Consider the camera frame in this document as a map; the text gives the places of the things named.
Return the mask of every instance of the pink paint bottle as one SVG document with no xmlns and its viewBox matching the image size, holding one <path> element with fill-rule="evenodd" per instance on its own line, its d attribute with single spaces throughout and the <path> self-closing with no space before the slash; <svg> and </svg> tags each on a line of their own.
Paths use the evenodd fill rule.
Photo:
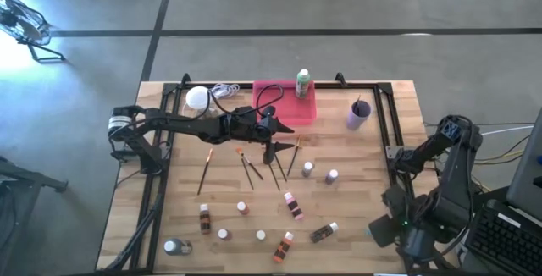
<svg viewBox="0 0 542 276">
<path fill-rule="evenodd" d="M 290 208 L 291 214 L 294 216 L 295 220 L 303 219 L 303 212 L 297 205 L 297 201 L 290 192 L 285 193 L 286 205 Z"/>
</svg>

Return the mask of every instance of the keyboard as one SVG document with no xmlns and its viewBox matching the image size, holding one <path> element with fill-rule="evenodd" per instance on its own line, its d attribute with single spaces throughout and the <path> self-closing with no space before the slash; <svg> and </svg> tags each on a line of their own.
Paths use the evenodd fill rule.
<svg viewBox="0 0 542 276">
<path fill-rule="evenodd" d="M 542 228 L 489 200 L 476 214 L 465 247 L 512 275 L 542 275 Z"/>
</svg>

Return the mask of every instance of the purple cup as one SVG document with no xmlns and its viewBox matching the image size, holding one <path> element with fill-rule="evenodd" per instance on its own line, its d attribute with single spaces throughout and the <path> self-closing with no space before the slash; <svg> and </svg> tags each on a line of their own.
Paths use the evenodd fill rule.
<svg viewBox="0 0 542 276">
<path fill-rule="evenodd" d="M 354 102 L 346 118 L 346 128 L 357 130 L 368 119 L 369 115 L 371 115 L 371 105 L 364 101 Z"/>
</svg>

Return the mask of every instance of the paint bottle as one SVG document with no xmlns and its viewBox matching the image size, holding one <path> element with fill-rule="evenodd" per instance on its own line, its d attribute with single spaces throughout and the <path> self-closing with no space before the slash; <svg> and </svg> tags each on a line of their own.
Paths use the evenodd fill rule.
<svg viewBox="0 0 542 276">
<path fill-rule="evenodd" d="M 308 73 L 307 69 L 302 69 L 297 73 L 297 82 L 296 82 L 296 96 L 297 98 L 305 98 L 308 93 L 308 84 L 311 81 L 311 75 Z"/>
<path fill-rule="evenodd" d="M 263 230 L 258 230 L 256 232 L 256 238 L 260 241 L 264 241 L 265 240 L 265 232 Z"/>
<path fill-rule="evenodd" d="M 248 206 L 244 202 L 237 203 L 237 210 L 239 210 L 239 213 L 241 213 L 242 215 L 247 215 L 248 212 L 250 212 L 248 210 Z"/>
<path fill-rule="evenodd" d="M 303 165 L 303 170 L 301 171 L 301 174 L 303 174 L 305 178 L 308 178 L 311 175 L 311 171 L 313 168 L 314 168 L 314 165 L 311 162 L 306 162 Z"/>
<path fill-rule="evenodd" d="M 288 205 L 288 208 L 291 211 L 292 216 L 294 216 L 295 220 L 301 220 L 303 219 L 303 212 L 299 208 L 299 205 L 297 205 L 297 201 L 294 198 L 294 196 L 290 192 L 285 193 L 285 200 L 286 205 Z"/>
<path fill-rule="evenodd" d="M 209 206 L 207 204 L 200 205 L 200 227 L 202 234 L 207 235 L 211 233 L 211 214 L 209 213 Z"/>
<path fill-rule="evenodd" d="M 227 229 L 220 229 L 218 231 L 218 237 L 224 241 L 227 241 L 231 239 L 231 233 Z"/>
<path fill-rule="evenodd" d="M 323 240 L 324 238 L 336 232 L 337 229 L 339 229 L 339 226 L 335 222 L 333 222 L 332 224 L 326 225 L 310 235 L 311 241 L 316 243 L 320 240 Z"/>
<path fill-rule="evenodd" d="M 339 172 L 335 169 L 331 169 L 328 175 L 325 176 L 325 184 L 331 185 L 339 177 Z"/>
<path fill-rule="evenodd" d="M 192 253 L 192 243 L 188 240 L 172 238 L 163 244 L 163 250 L 170 256 L 186 256 Z"/>
<path fill-rule="evenodd" d="M 279 244 L 279 247 L 277 247 L 277 251 L 274 252 L 273 259 L 281 263 L 285 260 L 286 252 L 290 249 L 291 242 L 294 239 L 294 234 L 291 232 L 286 232 L 286 235 L 284 238 L 282 238 L 282 241 Z"/>
</svg>

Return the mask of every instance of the pink tray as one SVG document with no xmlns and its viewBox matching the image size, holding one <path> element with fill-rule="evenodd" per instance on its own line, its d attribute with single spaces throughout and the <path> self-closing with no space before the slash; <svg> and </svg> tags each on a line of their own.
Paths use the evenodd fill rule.
<svg viewBox="0 0 542 276">
<path fill-rule="evenodd" d="M 252 106 L 256 107 L 257 95 L 262 88 L 268 85 L 279 85 L 285 91 L 285 95 L 279 101 L 272 104 L 276 108 L 275 116 L 286 125 L 311 124 L 316 118 L 316 99 L 314 93 L 314 81 L 310 81 L 307 97 L 296 97 L 295 80 L 255 80 L 252 84 Z M 277 87 L 267 89 L 260 97 L 259 105 L 270 102 L 280 94 Z"/>
</svg>

